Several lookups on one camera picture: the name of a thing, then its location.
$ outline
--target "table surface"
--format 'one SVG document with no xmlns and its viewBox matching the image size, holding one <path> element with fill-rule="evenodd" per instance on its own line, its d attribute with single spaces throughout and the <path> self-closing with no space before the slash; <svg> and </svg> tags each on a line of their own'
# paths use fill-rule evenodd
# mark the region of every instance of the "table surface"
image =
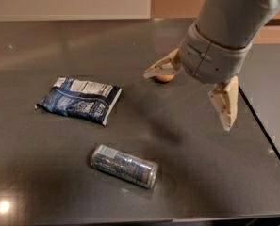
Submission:
<svg viewBox="0 0 280 226">
<path fill-rule="evenodd" d="M 244 100 L 225 132 L 210 85 L 142 76 L 192 22 L 0 23 L 0 225 L 280 216 L 280 161 Z M 34 109 L 59 76 L 123 89 L 107 126 Z M 156 161 L 154 188 L 93 169 L 101 143 Z"/>
</svg>

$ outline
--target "aluminum can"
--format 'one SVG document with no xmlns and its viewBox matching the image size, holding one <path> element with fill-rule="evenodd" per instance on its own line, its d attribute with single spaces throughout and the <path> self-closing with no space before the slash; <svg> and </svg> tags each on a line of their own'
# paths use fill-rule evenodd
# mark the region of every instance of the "aluminum can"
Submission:
<svg viewBox="0 0 280 226">
<path fill-rule="evenodd" d="M 99 145 L 94 150 L 91 164 L 97 170 L 146 188 L 153 187 L 158 170 L 158 164 L 155 162 L 137 158 L 105 145 Z"/>
</svg>

